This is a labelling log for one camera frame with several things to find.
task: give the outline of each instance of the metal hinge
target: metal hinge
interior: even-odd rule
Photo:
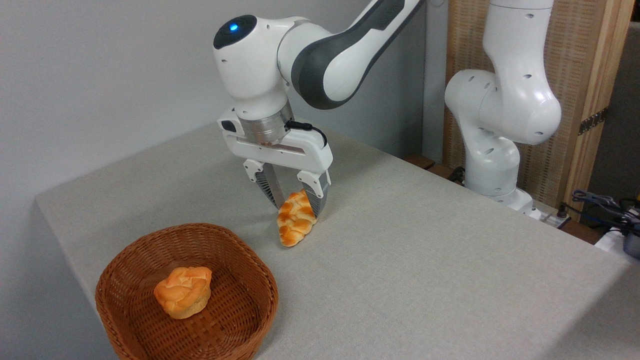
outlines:
[[[578,135],[586,133],[596,127],[599,123],[603,122],[607,118],[608,112],[609,108],[607,107],[588,117],[586,120],[583,120],[580,123],[580,131],[578,132]]]

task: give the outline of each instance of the white wall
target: white wall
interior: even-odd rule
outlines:
[[[57,184],[212,122],[227,19],[304,15],[344,29],[368,0],[0,2],[0,359],[112,359],[33,205]],[[297,115],[401,156],[420,151],[424,12],[347,105]]]
[[[429,0],[426,8],[422,154],[441,163],[449,2]]]

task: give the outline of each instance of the braided bread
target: braided bread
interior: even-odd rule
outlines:
[[[316,221],[305,190],[292,193],[282,204],[278,214],[280,242],[286,247],[292,247],[299,243],[305,235],[311,232],[311,227]]]

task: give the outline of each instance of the black connector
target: black connector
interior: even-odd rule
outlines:
[[[566,205],[560,204],[560,208],[556,214],[557,218],[566,218]]]
[[[309,124],[308,122],[297,122],[297,121],[293,121],[293,120],[289,120],[284,124],[284,127],[288,129],[300,129],[300,130],[306,130],[306,131],[311,131],[311,130],[315,130],[318,133],[320,133],[320,135],[322,135],[322,139],[324,140],[324,145],[323,147],[326,146],[327,144],[327,140],[326,140],[326,135],[317,127],[314,127],[312,124]]]

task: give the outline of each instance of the bread roll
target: bread roll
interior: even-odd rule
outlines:
[[[211,296],[211,270],[175,268],[168,278],[154,289],[156,300],[165,313],[174,319],[186,319],[204,309]]]
[[[314,210],[309,204],[305,190],[292,193],[282,204],[278,214],[280,242],[287,247],[299,243],[305,235],[311,232],[311,227],[316,221]]]

